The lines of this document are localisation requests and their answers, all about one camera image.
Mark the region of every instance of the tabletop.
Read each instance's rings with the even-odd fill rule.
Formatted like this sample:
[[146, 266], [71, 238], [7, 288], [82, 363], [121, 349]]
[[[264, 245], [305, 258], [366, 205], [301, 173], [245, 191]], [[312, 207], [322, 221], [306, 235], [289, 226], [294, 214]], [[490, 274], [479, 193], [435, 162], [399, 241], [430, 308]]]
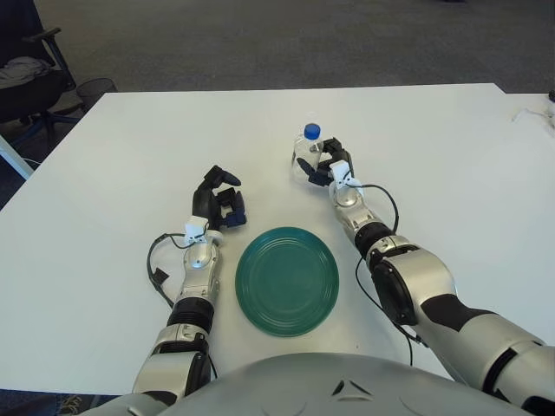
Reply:
[[[443, 260], [467, 306], [555, 343], [555, 139], [539, 117], [512, 121], [545, 105], [493, 84], [105, 95], [0, 211], [0, 388], [130, 391], [169, 315], [147, 279], [148, 248], [183, 231], [214, 164], [242, 180], [248, 218], [224, 231], [210, 336], [218, 371], [309, 351], [408, 362], [404, 337], [356, 286], [357, 252], [327, 189], [291, 182], [293, 140], [311, 121], [350, 151], [363, 183], [388, 188], [398, 233]], [[365, 194], [390, 224], [388, 200]], [[292, 339], [252, 326], [234, 290], [246, 246], [284, 225], [320, 237], [340, 275], [329, 317]], [[153, 256], [172, 295], [181, 256], [171, 244]], [[415, 365], [447, 376], [425, 348]]]

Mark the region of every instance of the floor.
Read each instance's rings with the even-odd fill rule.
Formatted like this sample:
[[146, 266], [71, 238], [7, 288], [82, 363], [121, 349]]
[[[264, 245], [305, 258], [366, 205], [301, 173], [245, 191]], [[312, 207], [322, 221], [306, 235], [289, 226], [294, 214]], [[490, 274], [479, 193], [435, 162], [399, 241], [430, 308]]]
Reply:
[[[507, 93], [546, 93], [555, 87], [552, 0], [36, 5], [45, 27], [62, 28], [58, 44], [77, 82], [106, 76], [120, 91], [495, 82]], [[75, 92], [65, 94], [56, 108], [76, 101]], [[69, 130], [59, 126], [59, 139]], [[22, 131], [18, 122], [0, 126], [8, 140]], [[44, 134], [18, 150], [37, 161], [48, 156]], [[0, 159], [0, 209], [22, 184]]]

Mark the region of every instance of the teal plate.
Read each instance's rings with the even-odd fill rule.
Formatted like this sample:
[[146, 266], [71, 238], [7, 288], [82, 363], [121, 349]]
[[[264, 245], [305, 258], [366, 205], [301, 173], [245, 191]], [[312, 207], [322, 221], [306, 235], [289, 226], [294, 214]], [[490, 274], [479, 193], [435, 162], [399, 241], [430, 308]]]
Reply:
[[339, 276], [320, 238], [293, 227], [258, 236], [239, 260], [235, 291], [257, 328], [297, 336], [317, 327], [336, 304]]

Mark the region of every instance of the chair armrest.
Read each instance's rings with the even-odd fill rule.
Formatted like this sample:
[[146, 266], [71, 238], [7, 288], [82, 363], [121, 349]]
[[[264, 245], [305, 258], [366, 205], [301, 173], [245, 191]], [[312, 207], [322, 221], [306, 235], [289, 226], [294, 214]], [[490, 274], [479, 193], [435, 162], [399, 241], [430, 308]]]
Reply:
[[45, 39], [52, 39], [54, 38], [54, 35], [56, 33], [60, 33], [62, 30], [60, 28], [53, 28], [53, 29], [48, 29], [48, 30], [44, 30], [41, 33], [37, 33], [36, 35], [33, 36], [25, 36], [23, 38], [24, 42], [36, 42], [36, 41], [42, 41]]

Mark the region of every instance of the black cable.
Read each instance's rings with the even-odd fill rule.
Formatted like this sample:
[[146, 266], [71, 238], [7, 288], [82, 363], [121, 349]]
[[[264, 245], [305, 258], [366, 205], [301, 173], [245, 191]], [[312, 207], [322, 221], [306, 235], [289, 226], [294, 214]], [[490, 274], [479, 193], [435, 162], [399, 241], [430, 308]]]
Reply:
[[[349, 174], [350, 174], [350, 171], [345, 173], [345, 175], [343, 176], [343, 180], [345, 180], [347, 178], [347, 176], [349, 176]], [[349, 188], [375, 188], [375, 189], [379, 189], [380, 191], [385, 193], [389, 198], [389, 202], [391, 202], [391, 204], [393, 205], [393, 211], [395, 213], [395, 221], [393, 223], [393, 232], [394, 233], [397, 232], [397, 227], [399, 226], [399, 209], [397, 208], [397, 204], [395, 203], [395, 200], [393, 199], [393, 197], [391, 196], [391, 194], [388, 192], [387, 189], [385, 189], [383, 186], [374, 185], [374, 184], [366, 184], [366, 185], [345, 184], [345, 185], [348, 186]]]
[[[204, 236], [206, 234], [206, 229], [207, 228], [208, 228], [208, 223], [205, 224], [205, 228], [202, 231], [202, 234], [199, 234], [198, 236], [194, 236], [194, 238], [196, 239], [196, 238], [200, 238], [200, 237]], [[182, 234], [180, 232], [172, 232], [172, 233], [169, 233], [169, 234], [164, 233], [161, 236], [159, 236], [158, 238], [156, 238], [153, 241], [152, 244], [150, 244], [150, 249], [148, 250], [148, 254], [147, 254], [148, 280], [150, 280], [150, 283], [153, 284], [154, 289], [158, 293], [160, 293], [160, 296], [162, 296], [164, 298], [164, 300], [166, 301], [166, 303], [169, 305], [170, 308], [173, 308], [173, 301], [166, 295], [166, 293], [162, 289], [162, 283], [168, 278], [168, 275], [160, 269], [156, 269], [156, 271], [153, 271], [152, 268], [150, 267], [150, 257], [153, 255], [153, 251], [156, 248], [156, 246], [167, 238], [170, 238], [172, 240], [173, 245], [175, 247], [177, 247], [178, 249], [184, 250], [184, 249], [188, 249], [189, 247], [193, 247], [195, 242], [192, 242], [192, 243], [190, 243], [188, 245], [185, 245], [185, 246], [177, 244], [174, 237], [184, 237], [184, 236], [185, 236], [185, 234]]]
[[408, 344], [408, 353], [410, 355], [410, 366], [413, 366], [414, 356], [413, 356], [413, 344], [410, 343], [410, 339], [406, 336], [407, 344]]
[[[356, 268], [355, 268], [355, 278], [356, 278], [356, 282], [358, 283], [358, 287], [361, 288], [361, 290], [362, 290], [362, 292], [364, 293], [364, 295], [365, 295], [366, 297], [368, 297], [368, 299], [369, 299], [372, 303], [374, 303], [374, 305], [375, 305], [379, 310], [381, 310], [381, 312], [383, 312], [383, 314], [384, 314], [385, 316], [387, 316], [386, 313], [385, 313], [385, 311], [384, 311], [383, 308], [382, 308], [382, 305], [380, 305], [380, 304], [374, 299], [374, 297], [372, 297], [372, 295], [371, 295], [370, 293], [368, 293], [368, 291], [362, 286], [361, 279], [360, 279], [360, 277], [358, 276], [358, 269], [359, 269], [360, 266], [361, 266], [362, 260], [363, 260], [363, 258], [361, 257], [361, 259], [360, 259], [360, 260], [358, 261], [358, 263], [356, 264]], [[420, 337], [418, 337], [418, 336], [412, 336], [411, 334], [409, 334], [401, 325], [399, 325], [399, 324], [397, 324], [397, 323], [395, 323], [395, 322], [393, 322], [393, 321], [391, 321], [391, 320], [389, 320], [389, 321], [390, 321], [390, 322], [393, 324], [393, 326], [394, 326], [399, 332], [401, 332], [401, 334], [403, 334], [403, 335], [405, 336], [405, 338], [407, 339], [407, 342], [408, 342], [408, 351], [409, 351], [409, 355], [410, 355], [410, 366], [412, 367], [412, 365], [413, 365], [413, 346], [412, 346], [412, 344], [411, 344], [410, 342], [411, 342], [411, 341], [414, 341], [414, 342], [417, 342], [417, 343], [420, 344], [420, 343], [421, 343], [421, 339], [420, 339]]]
[[214, 366], [214, 361], [212, 361], [212, 357], [208, 355], [208, 360], [210, 360], [210, 367], [212, 367], [212, 372], [214, 373], [214, 379], [218, 378], [218, 372], [216, 371], [216, 367]]
[[181, 234], [178, 232], [174, 232], [171, 234], [162, 234], [161, 236], [159, 236], [158, 238], [156, 238], [153, 243], [150, 245], [150, 249], [148, 250], [148, 254], [147, 254], [147, 274], [148, 274], [148, 280], [150, 280], [150, 283], [153, 284], [154, 289], [160, 293], [160, 296], [162, 296], [164, 298], [164, 300], [166, 301], [166, 303], [169, 305], [170, 308], [173, 308], [173, 301], [166, 295], [166, 293], [164, 292], [164, 290], [162, 289], [162, 283], [163, 281], [160, 281], [160, 279], [156, 279], [156, 275], [155, 273], [159, 271], [159, 269], [156, 270], [156, 272], [154, 272], [151, 268], [151, 264], [150, 264], [150, 258], [153, 255], [153, 251], [156, 248], [156, 246], [158, 244], [160, 244], [162, 241], [166, 240], [167, 238], [171, 238], [173, 244], [180, 248], [180, 249], [187, 249], [189, 247], [191, 247], [194, 243], [189, 244], [185, 247], [182, 247], [180, 245], [178, 245], [175, 240], [173, 239], [174, 237], [184, 237], [185, 234]]

